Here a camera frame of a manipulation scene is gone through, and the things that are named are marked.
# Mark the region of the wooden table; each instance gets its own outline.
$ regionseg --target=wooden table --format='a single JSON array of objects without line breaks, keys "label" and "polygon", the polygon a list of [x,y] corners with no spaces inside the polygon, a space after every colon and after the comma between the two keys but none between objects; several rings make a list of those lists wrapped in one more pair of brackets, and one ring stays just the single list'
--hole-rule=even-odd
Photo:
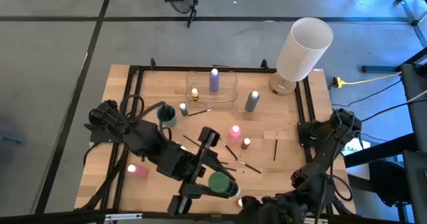
[{"label": "wooden table", "polygon": [[[113,99],[118,103],[121,101],[128,69],[129,66],[127,65],[111,66],[103,100]],[[165,101],[174,106],[177,111],[179,104],[183,102],[189,104],[190,113],[205,109],[202,107],[192,108],[191,103],[185,98],[186,74],[185,71],[144,71],[141,96],[145,101],[145,106],[148,107],[158,101]],[[230,126],[239,125],[242,128],[240,140],[238,144],[230,145],[230,147],[242,161],[259,169],[262,174],[234,161],[234,158],[223,145],[218,145],[212,150],[219,154],[218,159],[220,161],[229,163],[226,166],[245,171],[243,174],[231,172],[242,189],[241,195],[253,195],[259,198],[293,190],[290,176],[295,170],[306,164],[304,151],[298,141],[296,123],[299,120],[295,94],[285,97],[274,95],[268,88],[270,75],[269,73],[237,73],[239,95],[233,107],[219,108],[192,117],[183,117],[178,111],[177,125],[172,128],[172,139],[184,145],[188,151],[195,153],[198,147],[185,139],[183,135],[197,140],[201,128],[208,126],[226,139]],[[323,71],[313,70],[309,75],[309,82],[316,119],[326,121],[332,113],[332,108]],[[247,113],[244,110],[244,105],[249,92],[253,90],[260,93],[260,100],[255,111]],[[307,116],[306,120],[309,120],[304,88],[301,90],[303,92],[304,113]],[[146,119],[155,123],[158,122],[155,111],[150,113]],[[279,141],[276,161],[273,161],[276,131],[279,133]],[[248,149],[242,150],[240,143],[245,137],[250,138],[252,143]],[[104,181],[111,146],[111,143],[100,144],[87,157],[75,207],[86,204]],[[157,173],[155,165],[149,161],[141,163],[140,158],[131,153],[128,159],[128,164],[130,163],[140,163],[147,167],[150,172],[147,179],[125,175],[119,209],[121,211],[166,213],[171,197],[177,195],[181,183]],[[198,182],[206,185],[211,173],[212,170],[208,169],[205,177],[199,178]],[[341,155],[335,160],[334,174],[348,181],[346,167]],[[108,207],[111,207],[113,203],[115,185],[113,183],[110,189]],[[344,196],[349,195],[343,184],[337,181],[336,185]],[[238,197],[220,199],[203,196],[201,199],[193,201],[189,212],[237,214],[240,211],[240,208],[236,206],[237,199]],[[355,212],[353,202],[343,202],[349,210]]]}]

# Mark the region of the purple paint bottle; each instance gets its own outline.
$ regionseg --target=purple paint bottle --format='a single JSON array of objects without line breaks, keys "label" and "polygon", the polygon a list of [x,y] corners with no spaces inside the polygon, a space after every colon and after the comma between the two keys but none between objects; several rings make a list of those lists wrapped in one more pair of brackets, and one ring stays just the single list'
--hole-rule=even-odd
[{"label": "purple paint bottle", "polygon": [[209,90],[218,91],[220,88],[220,74],[217,69],[212,69],[209,74]]}]

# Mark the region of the lamp shade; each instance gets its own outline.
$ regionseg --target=lamp shade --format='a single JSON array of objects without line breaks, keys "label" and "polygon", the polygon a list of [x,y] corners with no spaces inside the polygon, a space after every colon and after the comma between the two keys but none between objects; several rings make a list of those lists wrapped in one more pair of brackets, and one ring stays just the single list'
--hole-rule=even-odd
[{"label": "lamp shade", "polygon": [[325,22],[311,17],[296,21],[276,62],[277,72],[287,81],[301,81],[313,69],[334,34]]}]

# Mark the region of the yellow cable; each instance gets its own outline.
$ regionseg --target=yellow cable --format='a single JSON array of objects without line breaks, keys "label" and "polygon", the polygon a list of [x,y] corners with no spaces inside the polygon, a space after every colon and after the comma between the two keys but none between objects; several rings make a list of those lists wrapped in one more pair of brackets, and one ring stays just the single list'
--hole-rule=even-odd
[{"label": "yellow cable", "polygon": [[392,74],[392,75],[387,75],[387,76],[383,76],[383,77],[377,77],[377,78],[374,78],[374,79],[363,80],[363,81],[355,81],[355,82],[351,82],[351,83],[347,83],[347,82],[341,80],[341,85],[354,85],[354,84],[360,84],[360,83],[367,83],[367,82],[370,82],[370,81],[376,81],[376,80],[380,80],[380,79],[384,79],[384,78],[394,77],[394,76],[400,75],[401,73],[402,72],[399,71],[398,73],[395,73],[395,74]]}]

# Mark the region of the lamp base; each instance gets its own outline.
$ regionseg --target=lamp base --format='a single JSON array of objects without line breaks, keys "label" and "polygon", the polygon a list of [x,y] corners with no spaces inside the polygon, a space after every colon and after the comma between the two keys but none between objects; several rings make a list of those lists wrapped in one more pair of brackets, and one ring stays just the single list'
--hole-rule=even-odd
[{"label": "lamp base", "polygon": [[268,82],[270,90],[279,96],[289,95],[295,90],[296,82],[283,79],[279,73],[275,72]]}]

